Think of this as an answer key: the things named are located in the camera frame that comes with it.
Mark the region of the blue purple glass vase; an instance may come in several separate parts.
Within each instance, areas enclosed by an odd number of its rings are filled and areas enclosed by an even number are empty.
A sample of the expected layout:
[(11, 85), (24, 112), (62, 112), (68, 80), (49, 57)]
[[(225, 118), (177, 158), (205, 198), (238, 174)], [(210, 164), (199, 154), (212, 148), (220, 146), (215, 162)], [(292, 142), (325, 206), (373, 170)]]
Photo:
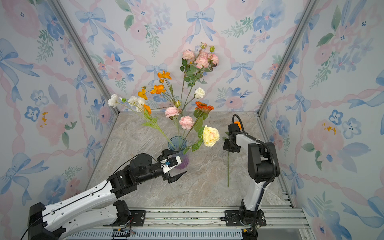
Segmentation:
[(186, 149), (187, 145), (188, 141), (182, 136), (174, 136), (168, 143), (169, 150), (176, 151), (176, 156), (181, 158), (182, 163), (176, 167), (178, 170), (185, 169), (190, 163), (189, 156), (184, 154), (184, 150)]

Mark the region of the cream white rose stem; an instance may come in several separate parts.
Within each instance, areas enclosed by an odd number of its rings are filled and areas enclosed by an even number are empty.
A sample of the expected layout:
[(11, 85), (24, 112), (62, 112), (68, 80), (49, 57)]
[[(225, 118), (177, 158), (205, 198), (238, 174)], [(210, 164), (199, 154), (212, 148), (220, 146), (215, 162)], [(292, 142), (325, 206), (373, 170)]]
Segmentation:
[(189, 101), (187, 101), (187, 102), (185, 103), (185, 105), (182, 107), (182, 110), (184, 110), (184, 109), (187, 107), (187, 105), (188, 105), (192, 100), (194, 100), (194, 99), (202, 99), (202, 98), (204, 98), (205, 96), (206, 96), (206, 91), (205, 91), (204, 89), (202, 89), (202, 88), (197, 88), (197, 89), (195, 90), (195, 93), (194, 93), (193, 98), (190, 99)]

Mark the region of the orange poppy flower stem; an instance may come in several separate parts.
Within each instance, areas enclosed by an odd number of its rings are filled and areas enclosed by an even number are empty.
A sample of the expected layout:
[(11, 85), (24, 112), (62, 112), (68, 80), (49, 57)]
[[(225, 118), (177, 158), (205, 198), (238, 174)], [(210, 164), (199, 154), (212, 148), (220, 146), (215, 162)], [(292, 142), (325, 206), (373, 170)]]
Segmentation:
[(148, 99), (148, 94), (153, 95), (153, 99), (161, 98), (169, 102), (170, 107), (178, 108), (180, 101), (177, 100), (173, 85), (171, 83), (172, 77), (170, 72), (162, 71), (157, 73), (158, 84), (152, 87), (142, 87), (138, 96), (144, 100)]

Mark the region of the pink carnation single stem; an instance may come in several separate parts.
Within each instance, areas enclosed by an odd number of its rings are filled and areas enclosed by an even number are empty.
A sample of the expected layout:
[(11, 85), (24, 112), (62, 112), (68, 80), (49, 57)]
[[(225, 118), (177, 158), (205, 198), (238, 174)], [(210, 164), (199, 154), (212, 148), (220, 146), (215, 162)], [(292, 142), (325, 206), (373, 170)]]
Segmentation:
[[(196, 85), (196, 80), (197, 77), (196, 75), (193, 75), (193, 72), (191, 68), (194, 68), (193, 63), (195, 61), (195, 53), (191, 50), (185, 50), (183, 51), (182, 54), (182, 66), (181, 70), (184, 72), (183, 76), (183, 85), (182, 85), (182, 93), (180, 97), (180, 103), (181, 105), (179, 106), (179, 113), (181, 114), (184, 109), (187, 106), (187, 101), (191, 95), (192, 88)], [(183, 93), (184, 93), (184, 88), (189, 88), (189, 93), (185, 98), (185, 101), (183, 103)]]

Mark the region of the pink rose stem with leaves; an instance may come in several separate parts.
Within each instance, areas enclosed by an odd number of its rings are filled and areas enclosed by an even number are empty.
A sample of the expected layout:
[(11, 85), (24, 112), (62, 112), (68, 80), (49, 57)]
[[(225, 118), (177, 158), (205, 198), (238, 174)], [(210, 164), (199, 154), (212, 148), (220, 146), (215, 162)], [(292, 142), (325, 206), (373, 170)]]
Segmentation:
[(195, 61), (193, 63), (194, 68), (191, 68), (191, 70), (193, 75), (197, 77), (196, 83), (202, 81), (204, 74), (212, 72), (219, 64), (219, 57), (215, 54), (215, 50), (215, 46), (201, 43), (200, 47), (193, 51), (195, 53)]

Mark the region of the clear ribbed glass vase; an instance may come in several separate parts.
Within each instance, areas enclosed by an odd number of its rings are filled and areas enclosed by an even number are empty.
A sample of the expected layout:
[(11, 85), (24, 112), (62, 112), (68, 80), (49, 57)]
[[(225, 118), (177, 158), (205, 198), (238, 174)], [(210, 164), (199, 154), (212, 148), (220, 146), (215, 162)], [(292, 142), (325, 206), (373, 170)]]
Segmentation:
[(184, 116), (183, 112), (179, 112), (178, 115), (173, 116), (173, 122), (174, 122), (175, 127), (178, 131), (181, 129), (179, 121), (180, 121), (181, 117), (183, 117), (183, 116)]

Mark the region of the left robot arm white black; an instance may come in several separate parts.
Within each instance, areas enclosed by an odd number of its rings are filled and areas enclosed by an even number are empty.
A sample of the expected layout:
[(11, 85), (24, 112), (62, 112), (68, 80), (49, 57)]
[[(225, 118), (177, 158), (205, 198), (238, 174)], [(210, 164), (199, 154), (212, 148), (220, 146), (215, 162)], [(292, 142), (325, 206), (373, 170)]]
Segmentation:
[(168, 183), (176, 182), (182, 174), (171, 176), (170, 171), (181, 163), (178, 151), (163, 150), (157, 159), (137, 154), (87, 191), (61, 202), (31, 206), (23, 236), (29, 240), (62, 240), (99, 226), (139, 226), (145, 212), (132, 213), (121, 198), (136, 191), (143, 182), (158, 177)]

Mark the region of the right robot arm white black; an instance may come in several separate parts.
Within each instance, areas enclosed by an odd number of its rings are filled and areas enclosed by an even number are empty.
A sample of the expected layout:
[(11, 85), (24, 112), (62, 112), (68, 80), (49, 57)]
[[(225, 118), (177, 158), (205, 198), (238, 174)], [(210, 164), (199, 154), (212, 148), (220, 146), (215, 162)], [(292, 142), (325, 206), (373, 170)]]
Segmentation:
[(239, 207), (238, 223), (245, 226), (267, 225), (264, 212), (260, 209), (267, 186), (280, 175), (275, 145), (245, 133), (241, 123), (228, 125), (229, 135), (223, 149), (229, 153), (247, 153), (247, 170), (250, 184), (246, 196)]

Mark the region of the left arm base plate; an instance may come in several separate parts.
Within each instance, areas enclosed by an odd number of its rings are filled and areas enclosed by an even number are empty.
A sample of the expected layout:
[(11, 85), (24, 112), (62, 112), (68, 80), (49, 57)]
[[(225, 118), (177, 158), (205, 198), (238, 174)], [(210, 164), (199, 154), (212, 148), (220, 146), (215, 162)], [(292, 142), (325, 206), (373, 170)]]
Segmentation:
[(110, 226), (142, 227), (146, 218), (145, 210), (134, 210), (117, 213), (117, 219)]

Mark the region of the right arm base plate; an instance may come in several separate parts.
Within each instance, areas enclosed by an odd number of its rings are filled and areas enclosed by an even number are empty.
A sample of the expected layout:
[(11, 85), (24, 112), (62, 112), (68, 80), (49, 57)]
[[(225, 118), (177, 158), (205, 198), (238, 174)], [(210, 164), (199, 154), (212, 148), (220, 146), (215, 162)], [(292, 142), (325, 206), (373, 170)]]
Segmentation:
[(257, 228), (260, 228), (267, 226), (266, 217), (262, 210), (258, 210), (256, 213), (227, 210), (225, 211), (225, 216), (221, 217), (220, 220), (225, 222), (227, 227), (251, 228), (255, 225)]

